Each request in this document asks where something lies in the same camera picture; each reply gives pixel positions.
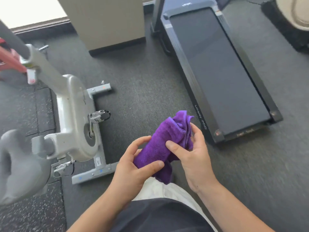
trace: microfiber cloth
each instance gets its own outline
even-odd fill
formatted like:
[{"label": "microfiber cloth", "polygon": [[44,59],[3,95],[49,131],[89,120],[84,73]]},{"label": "microfiber cloth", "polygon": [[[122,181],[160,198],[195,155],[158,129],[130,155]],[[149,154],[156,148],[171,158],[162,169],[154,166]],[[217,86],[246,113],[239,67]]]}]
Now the microfiber cloth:
[{"label": "microfiber cloth", "polygon": [[175,117],[168,117],[163,121],[149,143],[134,159],[135,166],[142,168],[156,160],[162,160],[165,164],[164,167],[155,173],[153,177],[164,184],[170,183],[172,180],[171,162],[179,159],[167,149],[165,143],[171,140],[185,149],[192,149],[190,125],[192,118],[193,116],[187,115],[187,111],[179,111]]}]

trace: treadmill frame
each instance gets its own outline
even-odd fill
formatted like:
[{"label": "treadmill frame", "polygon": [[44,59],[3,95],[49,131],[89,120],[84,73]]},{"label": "treadmill frame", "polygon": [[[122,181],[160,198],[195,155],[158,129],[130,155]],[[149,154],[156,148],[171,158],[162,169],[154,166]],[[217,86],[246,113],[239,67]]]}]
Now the treadmill frame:
[{"label": "treadmill frame", "polygon": [[[222,12],[218,9],[217,3],[215,1],[208,0],[205,2],[181,6],[179,8],[171,9],[162,13],[164,1],[165,0],[156,0],[150,30],[153,36],[158,35],[158,33],[160,33],[163,29],[166,31],[166,34],[170,39],[170,42],[175,50],[179,63],[183,69],[184,72],[184,74],[182,75],[183,81],[191,98],[191,101],[193,103],[193,106],[196,110],[197,116],[199,117],[199,120],[202,124],[202,132],[206,140],[210,143],[216,144],[251,133],[257,129],[260,129],[265,125],[271,125],[279,121],[282,121],[283,117],[279,109],[277,108],[271,95],[266,89],[263,81],[259,77],[257,71],[250,62],[247,54],[238,44],[235,34],[233,34],[232,31],[230,30]],[[218,123],[214,117],[214,114],[211,111],[210,105],[206,97],[204,96],[204,93],[201,87],[199,86],[199,83],[195,78],[191,66],[186,58],[186,55],[183,52],[181,44],[170,22],[170,18],[172,16],[205,8],[211,8],[213,10],[219,24],[221,25],[223,31],[226,34],[226,37],[230,41],[230,44],[232,45],[236,55],[238,56],[249,78],[251,79],[251,82],[253,83],[255,89],[257,90],[259,96],[261,97],[271,117],[267,122],[254,124],[245,129],[238,130],[234,133],[230,133],[227,135],[224,135],[224,133],[222,133],[222,131],[219,129]]]}]

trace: person's left hand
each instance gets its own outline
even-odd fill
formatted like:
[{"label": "person's left hand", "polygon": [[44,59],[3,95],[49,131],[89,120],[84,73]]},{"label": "person's left hand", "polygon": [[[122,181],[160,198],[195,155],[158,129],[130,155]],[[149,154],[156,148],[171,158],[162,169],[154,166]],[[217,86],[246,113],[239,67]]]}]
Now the person's left hand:
[{"label": "person's left hand", "polygon": [[141,191],[144,182],[164,167],[164,162],[160,160],[154,161],[140,169],[133,164],[135,156],[141,152],[138,146],[150,141],[150,139],[151,136],[145,136],[134,140],[129,145],[116,167],[113,180],[107,191],[110,195],[113,195],[122,206],[132,201]]}]

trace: white pants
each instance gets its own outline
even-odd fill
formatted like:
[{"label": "white pants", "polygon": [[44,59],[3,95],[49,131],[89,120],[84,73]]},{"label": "white pants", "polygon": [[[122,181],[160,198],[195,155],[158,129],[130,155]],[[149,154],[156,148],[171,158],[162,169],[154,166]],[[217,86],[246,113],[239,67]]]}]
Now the white pants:
[{"label": "white pants", "polygon": [[205,218],[205,220],[210,224],[215,232],[218,230],[214,227],[214,225],[210,222],[210,220],[203,213],[201,207],[197,204],[197,202],[192,198],[191,195],[183,188],[179,187],[174,183],[170,183],[165,185],[164,183],[159,182],[153,177],[147,179],[141,189],[141,192],[135,197],[134,200],[142,200],[142,199],[155,199],[155,198],[168,198],[174,199],[181,203],[184,203],[188,207],[197,211],[199,214]]}]

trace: folded cloth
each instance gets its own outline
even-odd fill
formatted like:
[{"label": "folded cloth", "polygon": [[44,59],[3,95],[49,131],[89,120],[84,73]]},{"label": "folded cloth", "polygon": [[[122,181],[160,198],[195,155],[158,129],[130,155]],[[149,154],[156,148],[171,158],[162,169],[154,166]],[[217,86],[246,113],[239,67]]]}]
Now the folded cloth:
[{"label": "folded cloth", "polygon": [[142,168],[156,160],[162,160],[165,164],[164,167],[155,173],[153,177],[166,185],[170,183],[172,180],[171,162],[179,159],[166,148],[165,143],[171,140],[185,149],[192,149],[190,125],[192,118],[193,116],[187,115],[187,111],[179,111],[175,117],[168,117],[163,121],[149,143],[134,159],[135,166]]}]

